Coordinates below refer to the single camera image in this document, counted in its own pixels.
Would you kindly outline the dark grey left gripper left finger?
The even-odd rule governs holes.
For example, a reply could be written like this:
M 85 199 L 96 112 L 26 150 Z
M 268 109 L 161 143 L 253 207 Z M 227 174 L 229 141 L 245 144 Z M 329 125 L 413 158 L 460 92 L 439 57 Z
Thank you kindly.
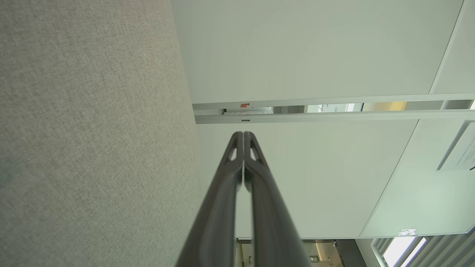
M 178 257 L 178 267 L 232 267 L 236 194 L 242 184 L 244 134 L 231 136 Z

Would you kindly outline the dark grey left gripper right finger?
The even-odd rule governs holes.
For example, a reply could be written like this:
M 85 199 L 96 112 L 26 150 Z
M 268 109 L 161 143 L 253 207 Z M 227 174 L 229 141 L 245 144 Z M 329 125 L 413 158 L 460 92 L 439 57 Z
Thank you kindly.
M 286 204 L 252 132 L 244 132 L 244 182 L 252 199 L 255 267 L 310 267 Z

